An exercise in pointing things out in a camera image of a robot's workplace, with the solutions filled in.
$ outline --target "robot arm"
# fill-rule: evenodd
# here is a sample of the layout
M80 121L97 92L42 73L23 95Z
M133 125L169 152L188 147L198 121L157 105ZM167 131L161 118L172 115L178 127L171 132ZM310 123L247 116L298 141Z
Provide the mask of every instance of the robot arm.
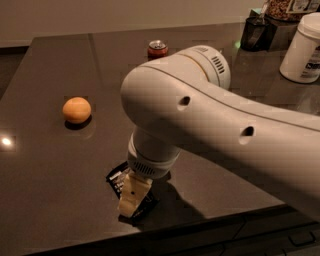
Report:
M225 90L229 83L225 59L207 46L129 73L121 97L136 125L130 167L160 178L181 148L320 221L320 119L247 100Z

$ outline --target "orange ball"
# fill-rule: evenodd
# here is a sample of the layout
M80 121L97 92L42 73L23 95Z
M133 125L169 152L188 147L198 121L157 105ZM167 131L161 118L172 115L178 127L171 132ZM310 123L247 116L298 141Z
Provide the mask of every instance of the orange ball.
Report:
M84 98L74 97L64 104L62 113L66 121L81 124L91 115L91 106Z

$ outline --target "white container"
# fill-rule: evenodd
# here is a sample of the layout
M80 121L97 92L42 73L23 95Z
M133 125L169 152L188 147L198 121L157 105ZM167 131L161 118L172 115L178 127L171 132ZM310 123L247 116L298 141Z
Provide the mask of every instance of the white container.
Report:
M302 17L280 66L280 73L299 83L312 83L320 75L320 13Z

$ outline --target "table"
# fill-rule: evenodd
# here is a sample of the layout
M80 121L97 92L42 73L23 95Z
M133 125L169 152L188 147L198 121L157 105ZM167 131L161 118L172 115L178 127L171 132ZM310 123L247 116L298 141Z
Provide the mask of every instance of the table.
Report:
M154 39L166 41L169 54L212 46L230 65L232 92L320 113L319 80L302 85L283 78L278 67L285 52L239 49L243 27L35 38L0 101L0 136L14 141L13 149L0 151L0 254L272 255L313 244L318 223L188 152L170 177L154 182L160 203L134 225L119 218L105 180L126 160L133 130L121 107L121 82L148 60ZM72 96L93 108L81 130L64 125L62 106Z

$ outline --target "soda can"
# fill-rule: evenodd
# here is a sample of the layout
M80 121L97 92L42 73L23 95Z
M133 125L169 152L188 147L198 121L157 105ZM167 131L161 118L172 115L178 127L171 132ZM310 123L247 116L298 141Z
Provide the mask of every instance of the soda can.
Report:
M167 56L168 46L161 40L154 40L149 43L148 57L150 59L157 59Z

